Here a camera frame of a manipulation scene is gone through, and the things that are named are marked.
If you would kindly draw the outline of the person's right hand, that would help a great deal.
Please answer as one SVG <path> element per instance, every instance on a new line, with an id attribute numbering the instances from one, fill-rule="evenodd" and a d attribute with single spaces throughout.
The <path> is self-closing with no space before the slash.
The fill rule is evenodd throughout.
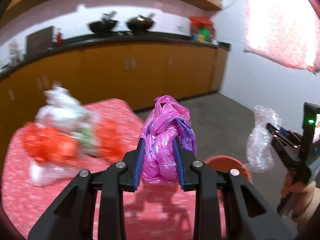
<path id="1" fill-rule="evenodd" d="M 292 175 L 288 172 L 285 176 L 281 196 L 286 197 L 289 193 L 300 194 L 300 198 L 293 207 L 293 214 L 300 216 L 311 203 L 316 191 L 316 182 L 313 181 L 309 185 L 302 182 L 293 183 Z"/>

